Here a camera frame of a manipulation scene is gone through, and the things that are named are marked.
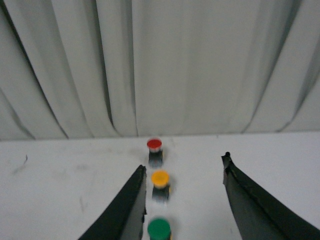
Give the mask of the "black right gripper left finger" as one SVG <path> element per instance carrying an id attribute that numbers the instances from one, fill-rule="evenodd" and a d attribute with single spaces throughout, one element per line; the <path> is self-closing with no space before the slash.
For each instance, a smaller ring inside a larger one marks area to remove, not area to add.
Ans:
<path id="1" fill-rule="evenodd" d="M 81 240 L 141 240 L 146 212 L 146 167 L 139 165 Z"/>

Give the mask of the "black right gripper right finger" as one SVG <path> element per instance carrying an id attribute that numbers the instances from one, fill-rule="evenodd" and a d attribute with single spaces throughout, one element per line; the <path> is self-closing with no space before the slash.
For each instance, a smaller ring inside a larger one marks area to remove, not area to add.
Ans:
<path id="1" fill-rule="evenodd" d="M 223 184 L 236 225 L 244 240 L 318 240 L 318 228 L 282 204 L 233 163 L 221 157 Z"/>

